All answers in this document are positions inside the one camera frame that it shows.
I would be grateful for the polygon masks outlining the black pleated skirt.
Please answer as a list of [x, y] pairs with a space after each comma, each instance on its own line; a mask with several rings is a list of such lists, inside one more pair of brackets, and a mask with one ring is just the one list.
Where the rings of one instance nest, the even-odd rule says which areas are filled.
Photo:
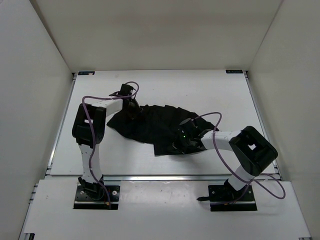
[[143, 105], [139, 114], [132, 118], [125, 109], [116, 113], [107, 126], [117, 131], [121, 136], [145, 144], [152, 144], [155, 156], [182, 155], [202, 152], [205, 147], [199, 139], [182, 146], [179, 138], [180, 123], [193, 119], [202, 134], [213, 130], [214, 125], [199, 117], [195, 112], [170, 105]]

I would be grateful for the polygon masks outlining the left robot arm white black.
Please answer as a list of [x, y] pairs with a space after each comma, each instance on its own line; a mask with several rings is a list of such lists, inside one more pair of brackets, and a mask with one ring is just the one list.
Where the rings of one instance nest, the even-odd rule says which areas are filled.
[[110, 98], [95, 103], [81, 103], [76, 113], [72, 136], [79, 146], [83, 167], [83, 174], [78, 180], [83, 191], [93, 199], [101, 198], [106, 192], [99, 155], [106, 119], [121, 110], [134, 116], [139, 113], [140, 106], [134, 98]]

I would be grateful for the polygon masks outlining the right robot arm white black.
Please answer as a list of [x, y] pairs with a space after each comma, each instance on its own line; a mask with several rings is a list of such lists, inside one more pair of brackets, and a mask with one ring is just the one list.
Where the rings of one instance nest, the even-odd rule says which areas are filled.
[[242, 195], [242, 189], [258, 177], [277, 157], [277, 150], [253, 126], [238, 131], [219, 131], [181, 127], [178, 137], [172, 144], [182, 154], [191, 151], [215, 150], [219, 157], [220, 150], [233, 152], [240, 166], [227, 179], [224, 195], [229, 200], [236, 200]]

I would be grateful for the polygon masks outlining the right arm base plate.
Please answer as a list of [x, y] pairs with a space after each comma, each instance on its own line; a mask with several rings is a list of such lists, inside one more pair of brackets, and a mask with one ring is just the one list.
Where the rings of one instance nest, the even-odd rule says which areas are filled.
[[208, 196], [198, 197], [199, 202], [209, 201], [211, 212], [251, 212], [257, 211], [257, 204], [251, 185], [235, 191], [231, 186], [209, 185]]

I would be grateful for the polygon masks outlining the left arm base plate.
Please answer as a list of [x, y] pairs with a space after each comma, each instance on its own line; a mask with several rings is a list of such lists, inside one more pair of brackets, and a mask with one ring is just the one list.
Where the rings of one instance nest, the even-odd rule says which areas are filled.
[[104, 189], [99, 189], [98, 192], [84, 189], [80, 183], [77, 184], [73, 209], [75, 210], [118, 210], [120, 200], [120, 185], [105, 186], [110, 201]]

